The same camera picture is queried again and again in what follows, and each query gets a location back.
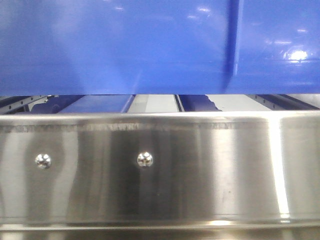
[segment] screw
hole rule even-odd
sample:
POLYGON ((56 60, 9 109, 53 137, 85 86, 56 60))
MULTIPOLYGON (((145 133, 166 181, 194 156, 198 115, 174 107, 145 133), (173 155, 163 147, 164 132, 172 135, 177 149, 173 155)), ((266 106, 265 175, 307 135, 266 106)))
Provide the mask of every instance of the screw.
POLYGON ((146 151, 138 155, 136 162, 140 167, 150 167, 154 163, 154 159, 152 155, 146 151))
POLYGON ((51 167, 51 157, 48 154, 39 154, 35 158, 35 163, 40 169, 48 169, 51 167))

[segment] blue panel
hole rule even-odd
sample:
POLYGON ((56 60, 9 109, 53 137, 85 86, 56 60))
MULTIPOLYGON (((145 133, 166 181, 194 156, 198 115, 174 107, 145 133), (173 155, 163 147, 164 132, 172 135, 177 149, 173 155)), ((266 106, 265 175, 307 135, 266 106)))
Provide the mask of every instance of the blue panel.
POLYGON ((229 0, 1 0, 0 96, 215 89, 229 0))
POLYGON ((1 0, 0 96, 320 93, 318 0, 1 0))
POLYGON ((244 0, 227 93, 320 93, 320 1, 244 0))
POLYGON ((125 113, 133 95, 86 95, 60 113, 125 113))

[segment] stainless steel frame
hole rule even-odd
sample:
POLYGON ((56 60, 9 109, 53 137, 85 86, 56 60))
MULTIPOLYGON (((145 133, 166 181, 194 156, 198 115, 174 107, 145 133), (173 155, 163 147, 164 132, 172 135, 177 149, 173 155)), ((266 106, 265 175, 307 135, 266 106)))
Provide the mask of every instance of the stainless steel frame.
POLYGON ((1 116, 0 223, 1 239, 320 239, 320 111, 1 116))

